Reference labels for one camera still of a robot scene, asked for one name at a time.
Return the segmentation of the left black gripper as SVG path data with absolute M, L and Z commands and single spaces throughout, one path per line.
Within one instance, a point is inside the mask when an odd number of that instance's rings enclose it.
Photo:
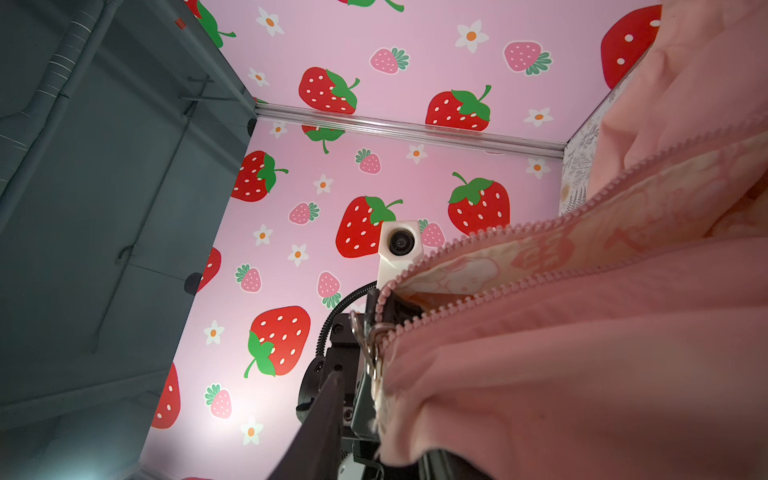
M 366 374 L 368 354 L 361 345 L 362 314 L 351 310 L 371 291 L 355 291 L 340 300 L 324 321 L 315 358 L 299 388 L 296 415 L 297 479 L 418 479 L 419 467 L 389 467 L 376 458 L 378 436 L 366 425 L 373 403 Z

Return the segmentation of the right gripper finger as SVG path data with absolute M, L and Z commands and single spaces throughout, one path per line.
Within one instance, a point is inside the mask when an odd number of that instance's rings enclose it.
M 344 381 L 332 373 L 269 480 L 334 480 L 341 463 Z

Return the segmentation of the silver zipper pull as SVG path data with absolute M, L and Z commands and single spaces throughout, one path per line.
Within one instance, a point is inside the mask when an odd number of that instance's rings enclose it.
M 376 322 L 373 316 L 351 311 L 350 327 L 365 362 L 366 374 L 372 381 L 380 381 L 383 371 L 382 342 L 396 326 L 389 322 Z

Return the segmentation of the pink hooded jacket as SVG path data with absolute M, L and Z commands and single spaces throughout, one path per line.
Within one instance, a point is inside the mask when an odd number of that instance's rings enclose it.
M 767 5 L 667 1 L 586 203 L 381 291 L 379 456 L 495 479 L 767 475 Z

